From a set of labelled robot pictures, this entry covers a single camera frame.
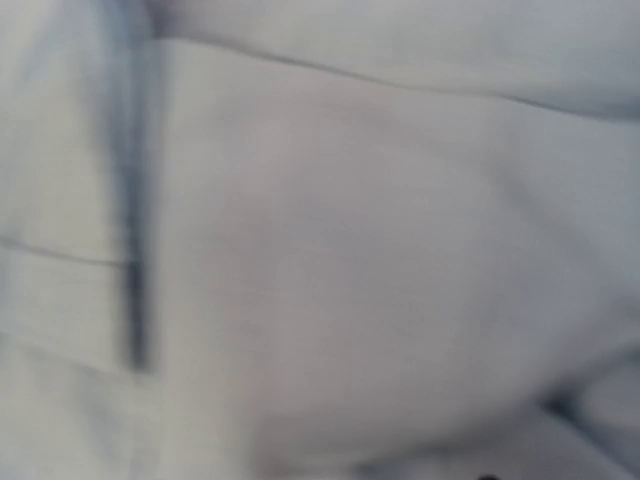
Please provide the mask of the light blue long sleeve shirt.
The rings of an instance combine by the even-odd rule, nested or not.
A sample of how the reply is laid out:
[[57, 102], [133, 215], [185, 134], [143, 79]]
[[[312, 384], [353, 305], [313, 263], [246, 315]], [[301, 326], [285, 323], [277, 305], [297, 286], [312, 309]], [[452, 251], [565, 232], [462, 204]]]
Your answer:
[[635, 479], [635, 1], [5, 1], [5, 479]]

